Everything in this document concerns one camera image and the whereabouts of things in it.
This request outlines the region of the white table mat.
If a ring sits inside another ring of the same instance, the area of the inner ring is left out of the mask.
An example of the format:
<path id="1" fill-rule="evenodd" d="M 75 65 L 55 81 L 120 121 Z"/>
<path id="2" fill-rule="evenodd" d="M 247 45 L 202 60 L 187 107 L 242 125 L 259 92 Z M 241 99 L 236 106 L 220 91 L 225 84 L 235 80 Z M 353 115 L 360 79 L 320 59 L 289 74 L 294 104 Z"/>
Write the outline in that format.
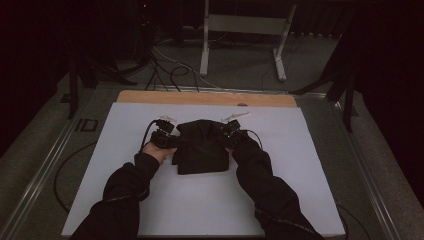
<path id="1" fill-rule="evenodd" d="M 340 220 L 326 176 L 301 109 L 115 103 L 82 179 L 63 235 L 70 236 L 101 200 L 109 176 L 138 152 L 148 124 L 166 115 L 178 123 L 222 121 L 232 114 L 253 131 L 272 161 L 273 172 L 298 195 L 301 211 L 325 237 L 341 236 Z M 179 175 L 170 160 L 159 168 L 150 194 L 140 205 L 139 236 L 156 238 L 260 237 L 254 204 L 241 189 L 231 165 L 227 171 Z"/>

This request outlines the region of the long metal floor rail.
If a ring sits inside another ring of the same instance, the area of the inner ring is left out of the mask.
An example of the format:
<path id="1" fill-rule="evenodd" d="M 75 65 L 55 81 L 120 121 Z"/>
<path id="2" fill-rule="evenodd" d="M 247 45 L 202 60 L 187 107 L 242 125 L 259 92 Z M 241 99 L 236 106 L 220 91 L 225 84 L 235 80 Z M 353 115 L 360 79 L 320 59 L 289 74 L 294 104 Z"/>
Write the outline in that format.
<path id="1" fill-rule="evenodd" d="M 347 141 L 347 145 L 351 149 L 355 164 L 357 166 L 361 181 L 363 183 L 364 189 L 367 192 L 370 203 L 374 209 L 374 213 L 380 223 L 380 226 L 384 232 L 386 240 L 401 240 L 401 237 L 398 233 L 396 226 L 393 223 L 392 217 L 388 212 L 388 209 L 385 205 L 382 195 L 373 179 L 371 171 L 368 169 L 367 161 L 364 154 L 361 152 L 359 145 L 354 137 L 354 135 L 349 132 L 343 122 L 343 111 L 339 103 L 330 103 L 332 112 L 337 119 L 338 126 L 341 129 L 341 132 L 344 134 L 344 137 Z"/>
<path id="2" fill-rule="evenodd" d="M 12 240 L 67 144 L 79 116 L 50 99 L 0 158 L 0 240 Z"/>

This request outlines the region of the person's left hand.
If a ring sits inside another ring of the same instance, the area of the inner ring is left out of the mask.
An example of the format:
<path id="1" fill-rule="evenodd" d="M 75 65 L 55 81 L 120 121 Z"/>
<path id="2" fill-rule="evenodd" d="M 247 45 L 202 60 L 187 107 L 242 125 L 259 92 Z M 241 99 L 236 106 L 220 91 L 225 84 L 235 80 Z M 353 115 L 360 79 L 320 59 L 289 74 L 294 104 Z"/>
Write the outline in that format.
<path id="1" fill-rule="evenodd" d="M 161 149 L 157 147 L 154 143 L 147 143 L 143 148 L 142 152 L 154 157 L 160 165 L 166 160 L 169 155 L 174 154 L 177 151 L 176 148 L 172 149 Z"/>

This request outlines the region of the black shorts with blue print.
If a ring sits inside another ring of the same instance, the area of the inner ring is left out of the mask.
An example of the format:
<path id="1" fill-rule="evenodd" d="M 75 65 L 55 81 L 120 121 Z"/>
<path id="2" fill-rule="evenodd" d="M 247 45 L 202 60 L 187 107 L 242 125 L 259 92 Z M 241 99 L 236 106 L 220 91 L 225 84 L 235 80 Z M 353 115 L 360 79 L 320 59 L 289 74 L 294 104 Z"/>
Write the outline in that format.
<path id="1" fill-rule="evenodd" d="M 219 142 L 223 123 L 195 120 L 177 126 L 183 143 L 177 148 L 172 164 L 179 175 L 223 172 L 229 169 L 229 153 Z"/>

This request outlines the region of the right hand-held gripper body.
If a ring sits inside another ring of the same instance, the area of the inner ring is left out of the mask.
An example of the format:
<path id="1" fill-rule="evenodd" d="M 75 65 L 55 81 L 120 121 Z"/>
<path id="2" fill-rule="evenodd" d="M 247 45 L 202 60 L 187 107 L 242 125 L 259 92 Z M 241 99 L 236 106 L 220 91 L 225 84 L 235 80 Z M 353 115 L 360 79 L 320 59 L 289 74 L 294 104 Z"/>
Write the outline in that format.
<path id="1" fill-rule="evenodd" d="M 246 130 L 241 129 L 239 118 L 249 115 L 247 113 L 232 114 L 222 120 L 224 125 L 221 127 L 221 143 L 224 147 L 234 149 L 248 138 Z"/>

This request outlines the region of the white metal stand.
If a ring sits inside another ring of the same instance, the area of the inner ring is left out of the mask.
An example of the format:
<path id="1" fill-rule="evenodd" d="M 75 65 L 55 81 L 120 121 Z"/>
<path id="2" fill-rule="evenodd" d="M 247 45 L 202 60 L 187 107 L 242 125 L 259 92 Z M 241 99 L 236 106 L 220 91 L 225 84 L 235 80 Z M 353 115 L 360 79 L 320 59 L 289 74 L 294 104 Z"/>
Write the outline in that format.
<path id="1" fill-rule="evenodd" d="M 221 31 L 230 33 L 247 33 L 263 35 L 279 35 L 280 43 L 273 49 L 274 65 L 280 81 L 286 80 L 287 75 L 283 65 L 282 52 L 289 35 L 289 30 L 297 9 L 291 4 L 285 19 L 219 15 L 210 13 L 210 0 L 204 0 L 203 48 L 200 60 L 200 75 L 208 75 L 209 63 L 209 32 Z"/>

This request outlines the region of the short metal floor rail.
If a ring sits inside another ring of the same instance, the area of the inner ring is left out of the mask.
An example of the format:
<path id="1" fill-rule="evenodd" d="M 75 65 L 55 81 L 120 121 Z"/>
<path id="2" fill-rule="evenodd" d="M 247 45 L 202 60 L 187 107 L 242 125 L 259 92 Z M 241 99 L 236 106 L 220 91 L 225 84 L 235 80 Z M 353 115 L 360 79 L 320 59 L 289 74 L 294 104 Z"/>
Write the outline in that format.
<path id="1" fill-rule="evenodd" d="M 324 99 L 326 97 L 325 93 L 315 93 L 309 92 L 302 95 L 296 95 L 294 93 L 290 93 L 286 90 L 245 90 L 245 89 L 228 89 L 228 88 L 216 88 L 216 87 L 187 87 L 187 86 L 179 86 L 178 88 L 175 86 L 155 86 L 149 87 L 145 91 L 155 91 L 155 92 L 175 92 L 175 93 L 226 93 L 226 94 L 266 94 L 266 95 L 291 95 L 295 98 L 317 98 Z"/>

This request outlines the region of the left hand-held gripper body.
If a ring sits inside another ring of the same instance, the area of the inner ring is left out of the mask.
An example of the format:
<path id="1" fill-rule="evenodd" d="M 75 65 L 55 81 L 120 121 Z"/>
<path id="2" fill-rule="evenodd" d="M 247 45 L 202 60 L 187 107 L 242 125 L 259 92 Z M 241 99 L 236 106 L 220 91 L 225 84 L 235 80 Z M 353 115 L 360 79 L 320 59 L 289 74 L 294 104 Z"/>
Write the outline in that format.
<path id="1" fill-rule="evenodd" d="M 168 138 L 174 130 L 175 119 L 166 115 L 160 116 L 153 123 L 157 129 L 152 133 L 150 141 L 161 149 L 172 149 L 168 147 Z"/>

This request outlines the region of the black metal stand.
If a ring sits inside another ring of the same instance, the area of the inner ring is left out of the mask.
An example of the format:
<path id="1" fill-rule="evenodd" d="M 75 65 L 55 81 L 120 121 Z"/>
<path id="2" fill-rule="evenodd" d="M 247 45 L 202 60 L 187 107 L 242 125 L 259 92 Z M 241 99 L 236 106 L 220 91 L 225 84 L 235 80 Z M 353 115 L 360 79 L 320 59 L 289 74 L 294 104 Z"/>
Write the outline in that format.
<path id="1" fill-rule="evenodd" d="M 100 71 L 111 77 L 114 81 L 127 86 L 135 86 L 135 82 L 131 82 L 116 71 L 111 70 L 99 61 L 84 55 L 78 51 L 71 51 L 67 54 L 68 56 L 68 70 L 69 70 L 69 93 L 67 94 L 65 101 L 69 104 L 68 118 L 72 119 L 79 108 L 79 81 L 88 87 L 95 88 L 98 84 L 98 80 L 94 74 L 95 70 Z"/>
<path id="2" fill-rule="evenodd" d="M 347 34 L 343 34 L 338 40 L 338 44 L 325 65 L 320 77 L 311 84 L 290 91 L 292 95 L 304 95 L 319 86 L 331 83 L 331 87 L 325 94 L 325 98 L 330 102 L 338 102 L 341 97 L 344 97 L 342 120 L 345 128 L 349 132 L 352 131 L 351 116 L 353 112 L 355 85 L 354 53 L 355 44 L 349 40 Z"/>

